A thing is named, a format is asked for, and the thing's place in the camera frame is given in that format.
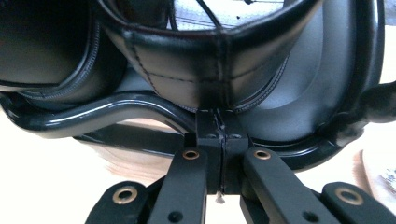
black leather seat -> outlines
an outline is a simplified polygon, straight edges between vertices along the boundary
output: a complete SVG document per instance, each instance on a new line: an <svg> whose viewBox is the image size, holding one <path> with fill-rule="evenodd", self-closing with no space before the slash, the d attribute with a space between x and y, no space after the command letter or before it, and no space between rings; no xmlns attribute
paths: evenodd
<svg viewBox="0 0 396 224"><path fill-rule="evenodd" d="M18 125L73 136L129 117L157 119L157 111L187 133L196 110L232 110L254 144L301 169L345 145L333 139L334 120L354 115L381 73L381 1L285 1L279 11L231 29L205 9L215 28L203 31L179 31L167 1L90 3L92 13L85 1L10 1L0 8L2 106ZM19 14L29 25L14 20ZM150 112L117 109L140 111L137 101ZM34 112L26 115L20 104L49 113L29 107ZM83 122L76 124L78 116Z"/></svg>

curved metal bar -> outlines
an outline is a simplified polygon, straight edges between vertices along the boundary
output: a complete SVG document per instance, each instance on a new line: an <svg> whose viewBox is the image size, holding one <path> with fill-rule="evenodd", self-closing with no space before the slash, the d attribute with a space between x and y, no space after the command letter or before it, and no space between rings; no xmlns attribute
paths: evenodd
<svg viewBox="0 0 396 224"><path fill-rule="evenodd" d="M0 93L8 117L21 128L45 138L89 133L125 119L155 119L180 133L194 133L194 116L154 94L121 92L107 98L59 112L30 105L16 93Z"/></svg>

wooden floor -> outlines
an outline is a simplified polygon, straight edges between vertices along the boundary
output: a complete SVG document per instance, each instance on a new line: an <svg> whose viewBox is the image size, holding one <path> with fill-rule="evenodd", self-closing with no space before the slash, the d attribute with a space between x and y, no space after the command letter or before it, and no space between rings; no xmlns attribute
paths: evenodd
<svg viewBox="0 0 396 224"><path fill-rule="evenodd" d="M394 27L387 28L384 79L396 79ZM366 128L363 138L322 165L297 174L321 191L329 182L344 181L370 192L361 160L363 151L396 148L396 123ZM122 180L145 185L166 174L170 159L83 145L72 138L48 140L14 126L0 113L0 223L83 223L102 193ZM206 223L244 223L238 197L226 204L208 198Z"/></svg>

brass grommet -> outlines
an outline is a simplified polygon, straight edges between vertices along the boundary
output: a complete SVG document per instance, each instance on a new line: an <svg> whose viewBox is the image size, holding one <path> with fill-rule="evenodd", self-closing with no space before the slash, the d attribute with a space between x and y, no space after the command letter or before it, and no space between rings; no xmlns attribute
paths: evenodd
<svg viewBox="0 0 396 224"><path fill-rule="evenodd" d="M195 160L199 157L199 152L194 150L186 150L183 152L183 158L189 161Z"/></svg>
<svg viewBox="0 0 396 224"><path fill-rule="evenodd" d="M271 158L271 154L264 150L257 150L254 152L254 156L260 160L269 160Z"/></svg>
<svg viewBox="0 0 396 224"><path fill-rule="evenodd" d="M137 197L137 189L133 186L119 188L113 194L113 202L116 204L127 204Z"/></svg>
<svg viewBox="0 0 396 224"><path fill-rule="evenodd" d="M335 195L343 202L352 205L362 205L363 198L355 190L347 188L338 188L335 190Z"/></svg>

black metal arm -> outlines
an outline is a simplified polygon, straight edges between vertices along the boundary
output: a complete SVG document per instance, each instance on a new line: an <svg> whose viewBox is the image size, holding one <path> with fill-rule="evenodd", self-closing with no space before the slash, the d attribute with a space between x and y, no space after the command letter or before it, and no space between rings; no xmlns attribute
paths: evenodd
<svg viewBox="0 0 396 224"><path fill-rule="evenodd" d="M167 176L111 187L87 223L205 223L205 196L240 194L247 223L395 223L363 190L332 183L317 194L267 148L254 147L229 111L199 111Z"/></svg>

